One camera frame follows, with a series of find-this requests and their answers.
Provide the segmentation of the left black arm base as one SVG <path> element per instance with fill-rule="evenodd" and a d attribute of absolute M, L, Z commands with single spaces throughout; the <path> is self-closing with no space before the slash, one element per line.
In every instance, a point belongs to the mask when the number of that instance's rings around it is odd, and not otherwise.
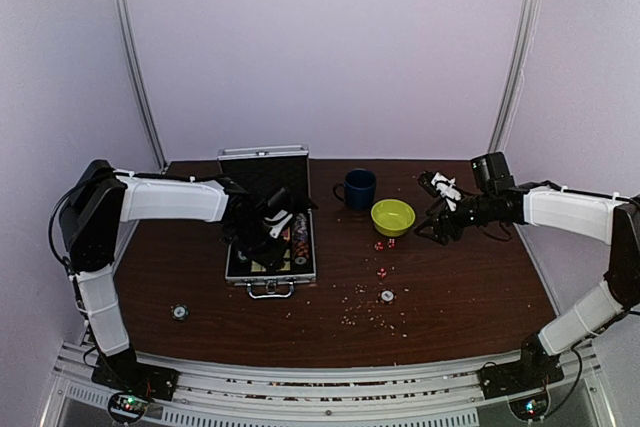
<path fill-rule="evenodd" d="M 141 363 L 133 348 L 112 356 L 99 351 L 91 377 L 102 386 L 164 401 L 173 399 L 178 379 L 175 369 Z"/>

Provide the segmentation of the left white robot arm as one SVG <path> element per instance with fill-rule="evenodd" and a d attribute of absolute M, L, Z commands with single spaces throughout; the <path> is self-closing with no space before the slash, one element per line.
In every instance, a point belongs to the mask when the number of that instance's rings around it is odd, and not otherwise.
<path fill-rule="evenodd" d="M 52 217 L 65 249 L 57 259 L 98 351 L 108 357 L 106 376 L 123 391 L 144 380 L 142 366 L 124 354 L 131 342 L 114 282 L 122 227 L 161 220 L 218 224 L 226 244 L 274 270 L 284 261 L 282 230 L 305 209 L 304 200 L 284 184 L 260 194 L 224 174 L 176 177 L 118 170 L 102 159 L 91 162 L 55 204 Z"/>

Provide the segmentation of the blue gold card deck box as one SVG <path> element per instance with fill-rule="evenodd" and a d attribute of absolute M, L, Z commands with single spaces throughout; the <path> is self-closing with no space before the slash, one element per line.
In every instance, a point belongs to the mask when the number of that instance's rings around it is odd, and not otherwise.
<path fill-rule="evenodd" d="M 253 272 L 253 273 L 265 273 L 266 271 L 267 271 L 267 269 L 263 265 L 255 262 L 255 261 L 251 262 L 251 272 Z"/>

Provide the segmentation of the silver aluminium poker case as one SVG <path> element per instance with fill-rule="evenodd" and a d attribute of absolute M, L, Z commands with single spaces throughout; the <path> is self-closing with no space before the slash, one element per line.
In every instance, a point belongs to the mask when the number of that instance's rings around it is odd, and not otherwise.
<path fill-rule="evenodd" d="M 313 210 L 310 199 L 309 149 L 305 145 L 228 148 L 219 151 L 220 171 L 237 180 L 259 200 L 274 200 L 287 219 L 279 230 L 279 260 L 247 254 L 238 241 L 228 247 L 225 279 L 244 286 L 250 298 L 286 299 L 299 284 L 317 277 Z"/>

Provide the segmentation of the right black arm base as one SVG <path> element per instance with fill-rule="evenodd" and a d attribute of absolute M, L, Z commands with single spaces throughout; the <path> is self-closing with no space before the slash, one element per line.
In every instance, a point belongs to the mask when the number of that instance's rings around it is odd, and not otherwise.
<path fill-rule="evenodd" d="M 564 372 L 559 358 L 559 354 L 548 354 L 538 339 L 526 339 L 516 361 L 485 364 L 479 369 L 477 374 L 484 398 L 493 399 L 542 389 L 563 380 Z"/>

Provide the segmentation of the black red poker chip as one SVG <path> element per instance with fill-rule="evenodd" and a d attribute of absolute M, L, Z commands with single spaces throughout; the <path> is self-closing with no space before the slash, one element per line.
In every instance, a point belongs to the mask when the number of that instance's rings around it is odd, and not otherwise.
<path fill-rule="evenodd" d="M 396 294 L 392 289 L 383 289 L 378 293 L 377 302 L 382 305 L 392 305 L 396 300 Z"/>

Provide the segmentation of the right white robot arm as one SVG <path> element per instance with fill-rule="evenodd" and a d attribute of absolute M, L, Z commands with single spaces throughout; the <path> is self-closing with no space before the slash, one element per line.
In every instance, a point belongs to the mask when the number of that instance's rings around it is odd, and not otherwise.
<path fill-rule="evenodd" d="M 517 185 L 509 175 L 479 178 L 474 194 L 439 172 L 422 173 L 418 183 L 435 201 L 417 235 L 445 245 L 472 227 L 512 224 L 562 307 L 523 342 L 512 370 L 519 387 L 535 387 L 561 354 L 638 306 L 638 200 L 549 181 Z"/>

